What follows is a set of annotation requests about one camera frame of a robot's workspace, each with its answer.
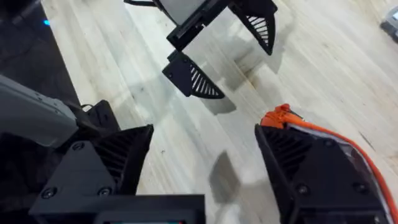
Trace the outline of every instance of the dark surface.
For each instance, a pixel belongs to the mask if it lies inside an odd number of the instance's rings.
[[[0,74],[43,95],[79,105],[51,28],[43,22],[47,18],[41,4],[17,7],[12,17],[9,12],[0,14]]]

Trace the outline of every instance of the light wood grain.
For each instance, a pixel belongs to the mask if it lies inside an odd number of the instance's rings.
[[[379,28],[393,1],[278,0],[267,56],[229,11],[185,53],[226,93],[184,97],[163,76],[175,27],[113,0],[43,0],[81,103],[108,100],[122,128],[155,134],[140,194],[206,194],[208,223],[278,223],[254,124],[281,103],[355,140],[398,198],[398,45]]]

